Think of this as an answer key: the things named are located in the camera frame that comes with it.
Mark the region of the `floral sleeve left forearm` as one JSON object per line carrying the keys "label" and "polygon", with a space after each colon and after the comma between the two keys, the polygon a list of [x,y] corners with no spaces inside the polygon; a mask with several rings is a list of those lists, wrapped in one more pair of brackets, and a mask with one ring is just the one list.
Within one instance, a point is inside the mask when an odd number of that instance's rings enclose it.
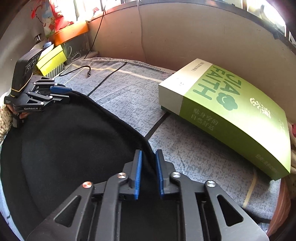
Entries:
{"label": "floral sleeve left forearm", "polygon": [[1,106],[1,116],[0,116],[0,142],[2,143],[5,136],[9,132],[13,122],[12,114],[9,108],[3,104]]}

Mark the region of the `left hand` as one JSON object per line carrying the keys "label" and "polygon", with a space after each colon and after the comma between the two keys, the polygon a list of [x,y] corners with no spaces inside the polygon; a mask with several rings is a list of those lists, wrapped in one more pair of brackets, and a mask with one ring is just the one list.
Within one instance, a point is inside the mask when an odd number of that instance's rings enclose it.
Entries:
{"label": "left hand", "polygon": [[6,107],[10,110],[10,112],[14,115],[18,115],[20,119],[26,118],[30,113],[17,113],[12,105],[7,104]]}

